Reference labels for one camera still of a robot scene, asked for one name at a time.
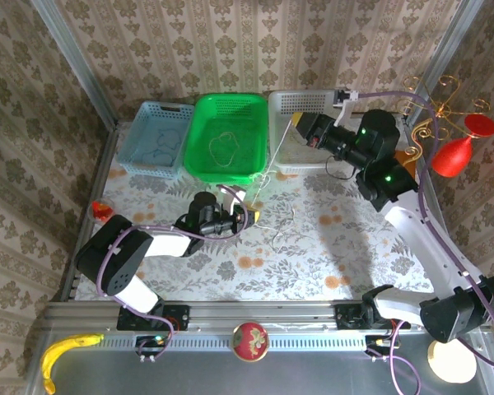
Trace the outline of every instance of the gold wire decoration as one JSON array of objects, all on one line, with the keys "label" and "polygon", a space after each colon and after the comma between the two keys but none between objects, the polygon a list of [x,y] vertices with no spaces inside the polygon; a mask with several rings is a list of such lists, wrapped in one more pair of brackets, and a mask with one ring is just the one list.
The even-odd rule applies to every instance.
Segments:
[{"label": "gold wire decoration", "polygon": [[[459,91],[459,87],[461,86],[461,83],[456,77],[449,76],[449,75],[443,75],[439,77],[438,83],[442,86],[452,86],[454,90],[452,93],[448,96],[448,99],[445,101],[439,101],[439,100],[434,100],[431,97],[431,92],[428,89],[428,86],[426,85],[426,82],[417,76],[411,76],[407,77],[403,81],[403,86],[405,89],[408,91],[415,91],[417,86],[419,84],[422,85],[426,93],[428,94],[429,101],[431,104],[431,107],[434,109],[436,112],[436,117],[438,120],[445,120],[448,123],[448,127],[440,127],[439,130],[437,131],[437,139],[438,140],[445,140],[447,139],[450,134],[451,134],[451,129],[455,129],[460,131],[461,133],[471,137],[471,138],[479,138],[479,136],[476,136],[475,134],[472,134],[470,132],[467,132],[464,128],[461,128],[459,125],[456,123],[452,122],[450,117],[452,116],[457,116],[457,115],[469,115],[469,114],[485,114],[488,111],[490,111],[491,106],[488,102],[486,102],[483,99],[477,98],[472,100],[474,107],[476,108],[476,111],[472,112],[462,112],[462,111],[453,111],[450,108],[450,102],[456,95],[456,93]],[[411,99],[401,99],[397,102],[397,105],[399,103],[403,102],[403,106],[400,107],[400,112],[403,115],[409,115],[410,112],[413,110],[414,107],[418,107],[420,109],[426,109],[423,105],[420,105],[416,101],[413,101]],[[422,145],[419,142],[418,138],[436,138],[434,133],[431,130],[432,126],[432,118],[427,118],[417,125],[413,127],[412,130],[412,140],[415,146],[409,146],[405,152],[407,155],[410,155],[408,159],[406,159],[403,162],[403,165],[406,165],[407,163],[413,162],[417,159],[419,159],[422,155]]]}]

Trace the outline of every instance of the banana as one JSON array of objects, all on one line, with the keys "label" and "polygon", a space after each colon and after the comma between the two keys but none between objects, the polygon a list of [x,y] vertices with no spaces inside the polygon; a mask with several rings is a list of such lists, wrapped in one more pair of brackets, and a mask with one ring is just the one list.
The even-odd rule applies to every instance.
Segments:
[{"label": "banana", "polygon": [[72,335],[49,346],[40,359],[42,378],[44,379],[44,388],[46,392],[49,395],[53,395],[56,391],[55,384],[51,379],[51,368],[64,352],[71,350],[72,348],[94,346],[95,344],[99,344],[104,338],[105,335],[100,333]]}]

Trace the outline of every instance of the floral tablecloth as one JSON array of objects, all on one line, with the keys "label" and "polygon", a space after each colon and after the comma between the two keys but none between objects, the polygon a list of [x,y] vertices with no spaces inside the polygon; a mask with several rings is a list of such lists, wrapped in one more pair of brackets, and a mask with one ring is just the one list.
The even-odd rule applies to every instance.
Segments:
[{"label": "floral tablecloth", "polygon": [[[121,135],[129,125],[119,126]],[[341,164],[337,175],[350,173]],[[383,284],[432,290],[421,264],[359,196],[354,181],[327,174],[270,176],[254,204],[261,212],[258,226],[230,242],[205,243],[190,258],[145,258],[137,275],[165,300],[360,299]],[[259,185],[248,187],[246,202]],[[184,170],[176,181],[131,175],[114,158],[104,196],[135,223],[171,224],[203,190],[217,188]],[[75,299],[101,298],[82,276]]]}]

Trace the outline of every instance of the small red object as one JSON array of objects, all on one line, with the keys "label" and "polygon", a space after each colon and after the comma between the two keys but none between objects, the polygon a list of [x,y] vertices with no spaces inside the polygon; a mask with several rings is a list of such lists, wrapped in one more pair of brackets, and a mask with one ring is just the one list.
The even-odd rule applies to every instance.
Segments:
[{"label": "small red object", "polygon": [[269,335],[259,323],[242,323],[233,332],[232,350],[246,362],[256,362],[267,354]]},{"label": "small red object", "polygon": [[93,217],[96,220],[100,220],[103,222],[109,220],[114,214],[114,209],[112,207],[101,202],[93,202],[91,204],[91,208],[93,210]]},{"label": "small red object", "polygon": [[472,138],[458,138],[447,142],[437,152],[431,167],[443,177],[455,177],[466,167],[472,157]]},{"label": "small red object", "polygon": [[483,114],[467,115],[464,126],[477,137],[490,137],[494,134],[494,121]]}]

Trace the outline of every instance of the red vase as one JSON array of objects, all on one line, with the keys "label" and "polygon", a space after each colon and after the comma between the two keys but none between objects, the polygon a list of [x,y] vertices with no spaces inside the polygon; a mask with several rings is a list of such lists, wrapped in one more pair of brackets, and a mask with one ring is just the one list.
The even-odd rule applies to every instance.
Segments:
[{"label": "red vase", "polygon": [[443,177],[455,177],[467,166],[472,157],[472,138],[458,138],[447,142],[437,152],[431,167]]}]

